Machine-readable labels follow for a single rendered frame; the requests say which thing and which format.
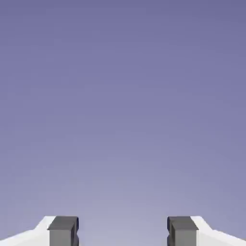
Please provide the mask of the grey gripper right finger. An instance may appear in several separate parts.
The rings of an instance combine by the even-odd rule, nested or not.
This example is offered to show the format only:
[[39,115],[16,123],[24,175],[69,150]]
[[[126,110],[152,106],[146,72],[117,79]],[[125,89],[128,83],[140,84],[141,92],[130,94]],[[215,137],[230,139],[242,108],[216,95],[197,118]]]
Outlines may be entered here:
[[246,240],[212,229],[201,216],[169,216],[167,246],[246,246]]

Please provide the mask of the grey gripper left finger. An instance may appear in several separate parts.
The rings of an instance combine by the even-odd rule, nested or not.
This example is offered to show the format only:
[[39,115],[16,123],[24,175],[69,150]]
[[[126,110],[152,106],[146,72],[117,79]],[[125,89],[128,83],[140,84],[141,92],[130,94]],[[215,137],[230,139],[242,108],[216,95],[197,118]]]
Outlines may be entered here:
[[77,216],[45,216],[32,230],[0,240],[0,246],[79,246]]

